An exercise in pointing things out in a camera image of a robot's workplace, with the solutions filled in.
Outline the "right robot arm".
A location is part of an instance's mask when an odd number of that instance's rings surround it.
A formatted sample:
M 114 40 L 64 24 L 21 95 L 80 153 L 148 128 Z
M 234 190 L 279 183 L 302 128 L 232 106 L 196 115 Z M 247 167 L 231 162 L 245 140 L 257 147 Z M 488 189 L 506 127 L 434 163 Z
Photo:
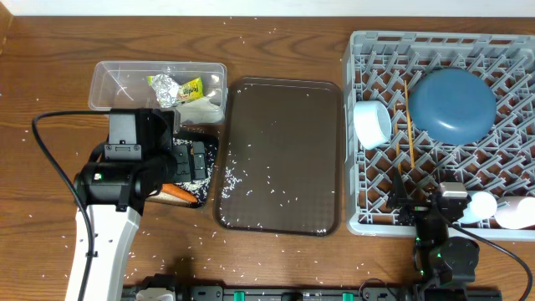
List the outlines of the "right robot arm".
M 403 288 L 398 300 L 467 300 L 467 284 L 475 281 L 480 248 L 469 238 L 452 237 L 449 226 L 463 217 L 468 192 L 459 182 L 443 182 L 424 201 L 409 196 L 395 171 L 387 207 L 399 211 L 401 224 L 415 227 L 413 265 L 421 280 Z

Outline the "light blue rice bowl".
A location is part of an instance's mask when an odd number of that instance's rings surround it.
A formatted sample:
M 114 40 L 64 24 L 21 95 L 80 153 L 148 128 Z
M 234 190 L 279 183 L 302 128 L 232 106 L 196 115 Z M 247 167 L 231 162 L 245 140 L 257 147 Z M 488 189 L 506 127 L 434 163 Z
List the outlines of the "light blue rice bowl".
M 366 150 L 389 142 L 392 124 L 387 108 L 378 100 L 357 102 L 354 106 L 354 129 Z

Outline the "orange carrot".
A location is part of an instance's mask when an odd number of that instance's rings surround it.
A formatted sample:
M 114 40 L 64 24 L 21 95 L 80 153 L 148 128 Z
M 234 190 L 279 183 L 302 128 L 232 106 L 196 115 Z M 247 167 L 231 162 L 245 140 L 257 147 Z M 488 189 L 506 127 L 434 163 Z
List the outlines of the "orange carrot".
M 181 189 L 178 186 L 173 184 L 164 184 L 161 189 L 165 194 L 171 195 L 173 197 L 179 198 L 182 201 L 188 203 L 197 203 L 197 199 L 190 192 Z

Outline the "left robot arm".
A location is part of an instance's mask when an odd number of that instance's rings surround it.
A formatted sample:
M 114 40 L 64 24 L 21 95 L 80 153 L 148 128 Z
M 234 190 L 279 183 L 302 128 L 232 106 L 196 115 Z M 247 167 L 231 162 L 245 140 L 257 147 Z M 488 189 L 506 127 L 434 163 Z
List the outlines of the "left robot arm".
M 109 135 L 74 179 L 81 208 L 66 298 L 118 300 L 145 201 L 166 184 L 205 180 L 211 135 L 180 131 L 180 116 L 158 109 L 108 113 Z

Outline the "dark blue plate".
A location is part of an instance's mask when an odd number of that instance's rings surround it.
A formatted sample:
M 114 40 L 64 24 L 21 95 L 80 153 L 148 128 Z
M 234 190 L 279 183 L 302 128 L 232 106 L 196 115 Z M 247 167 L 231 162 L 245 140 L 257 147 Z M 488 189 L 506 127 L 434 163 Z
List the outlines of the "dark blue plate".
M 478 76 L 463 69 L 440 69 L 410 91 L 409 112 L 416 128 L 449 145 L 477 142 L 491 131 L 496 96 Z

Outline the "small blue cup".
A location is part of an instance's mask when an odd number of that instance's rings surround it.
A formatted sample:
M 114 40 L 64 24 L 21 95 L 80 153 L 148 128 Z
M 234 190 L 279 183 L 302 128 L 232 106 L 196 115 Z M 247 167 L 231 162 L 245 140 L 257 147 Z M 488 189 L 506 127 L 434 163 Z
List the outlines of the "small blue cup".
M 492 217 L 497 211 L 496 198 L 487 191 L 468 191 L 469 202 L 458 219 L 461 224 L 472 224 Z

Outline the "pink cup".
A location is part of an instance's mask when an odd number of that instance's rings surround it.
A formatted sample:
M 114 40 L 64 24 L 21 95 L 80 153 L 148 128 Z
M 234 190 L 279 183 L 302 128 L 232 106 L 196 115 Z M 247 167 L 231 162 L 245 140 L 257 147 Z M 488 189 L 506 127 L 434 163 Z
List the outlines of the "pink cup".
M 532 196 L 504 196 L 498 200 L 494 214 L 498 225 L 506 229 L 523 229 L 534 225 Z

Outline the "white napkin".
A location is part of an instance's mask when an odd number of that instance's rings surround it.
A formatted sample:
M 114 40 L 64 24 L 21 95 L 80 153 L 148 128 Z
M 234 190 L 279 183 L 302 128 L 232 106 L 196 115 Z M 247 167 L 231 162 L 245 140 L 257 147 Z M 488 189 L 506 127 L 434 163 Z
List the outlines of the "white napkin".
M 207 97 L 177 106 L 176 110 L 181 115 L 182 124 L 219 124 L 224 121 L 222 108 Z

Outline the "foil snack wrapper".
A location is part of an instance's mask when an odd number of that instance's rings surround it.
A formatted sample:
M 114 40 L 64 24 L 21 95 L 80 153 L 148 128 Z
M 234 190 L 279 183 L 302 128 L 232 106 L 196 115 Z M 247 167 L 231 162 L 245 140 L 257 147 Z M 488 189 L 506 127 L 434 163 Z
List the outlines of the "foil snack wrapper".
M 200 77 L 184 84 L 179 84 L 167 74 L 147 76 L 146 80 L 162 108 L 184 105 L 204 97 L 204 85 Z

